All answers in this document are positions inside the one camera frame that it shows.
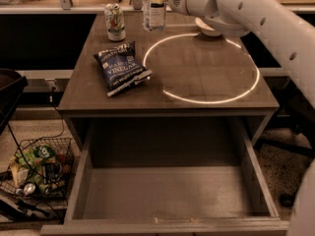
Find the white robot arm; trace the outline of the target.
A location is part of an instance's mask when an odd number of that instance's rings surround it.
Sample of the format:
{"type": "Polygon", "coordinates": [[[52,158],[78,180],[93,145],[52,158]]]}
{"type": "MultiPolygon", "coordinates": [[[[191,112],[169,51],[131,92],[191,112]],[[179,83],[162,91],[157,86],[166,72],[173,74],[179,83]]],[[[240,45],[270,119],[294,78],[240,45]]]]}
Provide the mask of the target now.
{"type": "Polygon", "coordinates": [[[315,107],[315,29],[277,0],[149,0],[196,16],[225,35],[251,31],[315,107]]]}

